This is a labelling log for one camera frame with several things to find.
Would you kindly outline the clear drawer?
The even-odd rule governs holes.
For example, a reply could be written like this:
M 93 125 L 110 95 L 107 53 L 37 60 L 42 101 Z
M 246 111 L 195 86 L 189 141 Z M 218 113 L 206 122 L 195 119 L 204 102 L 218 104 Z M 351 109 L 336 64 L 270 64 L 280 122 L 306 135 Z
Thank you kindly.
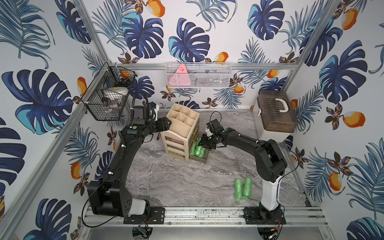
M 196 139 L 198 138 L 198 134 L 199 134 L 199 132 L 197 132 L 197 133 L 192 133 L 192 134 L 191 134 L 191 137 L 190 137 L 190 139 L 189 139 L 189 148 L 192 147 L 193 143 L 194 143 L 194 142 L 196 141 Z
M 196 124 L 195 124 L 193 131 L 192 131 L 191 139 L 194 139 L 199 133 L 200 120 L 197 120 L 195 123 Z
M 201 138 L 197 138 L 195 141 L 193 141 L 190 149 L 189 157 L 191 160 L 205 164 L 208 160 L 210 150 L 207 150 L 206 148 L 199 146 L 200 141 L 201 141 Z

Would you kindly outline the clear bottom drawer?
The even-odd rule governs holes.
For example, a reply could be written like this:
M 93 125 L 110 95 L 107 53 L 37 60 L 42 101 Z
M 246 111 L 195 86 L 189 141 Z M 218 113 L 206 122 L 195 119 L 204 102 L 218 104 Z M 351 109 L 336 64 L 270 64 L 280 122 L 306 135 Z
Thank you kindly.
M 193 141 L 190 149 L 189 157 L 191 160 L 205 164 L 208 160 L 210 150 L 207 150 L 206 148 L 199 146 L 200 141 L 201 141 L 201 138 L 197 138 L 195 141 Z

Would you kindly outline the clear top drawer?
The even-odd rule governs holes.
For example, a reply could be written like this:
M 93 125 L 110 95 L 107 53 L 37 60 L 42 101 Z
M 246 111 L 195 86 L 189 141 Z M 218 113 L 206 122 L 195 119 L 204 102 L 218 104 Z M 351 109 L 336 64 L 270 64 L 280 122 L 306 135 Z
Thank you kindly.
M 195 123 L 196 124 L 195 124 L 193 131 L 192 131 L 191 139 L 194 139 L 199 133 L 200 120 L 197 120 Z

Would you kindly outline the beige drawer organizer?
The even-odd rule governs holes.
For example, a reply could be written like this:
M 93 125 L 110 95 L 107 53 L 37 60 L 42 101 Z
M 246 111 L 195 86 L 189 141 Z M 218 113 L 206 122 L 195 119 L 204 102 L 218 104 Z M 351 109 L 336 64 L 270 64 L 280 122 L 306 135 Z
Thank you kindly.
M 189 139 L 195 127 L 195 122 L 200 120 L 200 114 L 186 106 L 174 104 L 167 114 L 172 121 L 168 131 L 161 133 L 167 155 L 188 162 Z

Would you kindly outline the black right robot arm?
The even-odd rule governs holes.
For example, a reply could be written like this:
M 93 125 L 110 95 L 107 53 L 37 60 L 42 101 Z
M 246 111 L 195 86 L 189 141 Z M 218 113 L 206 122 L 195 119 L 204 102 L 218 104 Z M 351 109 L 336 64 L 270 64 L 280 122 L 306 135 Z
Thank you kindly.
M 284 210 L 279 203 L 280 181 L 288 166 L 278 143 L 262 141 L 243 135 L 232 128 L 224 129 L 217 119 L 207 123 L 206 132 L 198 146 L 215 150 L 218 144 L 236 147 L 255 158 L 256 169 L 263 179 L 262 200 L 257 207 L 245 207 L 243 218 L 247 225 L 283 225 Z

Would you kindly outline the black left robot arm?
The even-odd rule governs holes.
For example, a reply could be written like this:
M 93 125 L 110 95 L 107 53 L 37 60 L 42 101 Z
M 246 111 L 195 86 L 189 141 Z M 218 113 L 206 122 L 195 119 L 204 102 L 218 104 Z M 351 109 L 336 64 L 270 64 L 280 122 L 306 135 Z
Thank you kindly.
M 145 214 L 147 202 L 132 197 L 126 188 L 127 175 L 145 138 L 169 130 L 172 122 L 167 117 L 140 122 L 119 132 L 121 145 L 116 154 L 101 177 L 88 186 L 89 202 L 95 215 L 128 217 Z

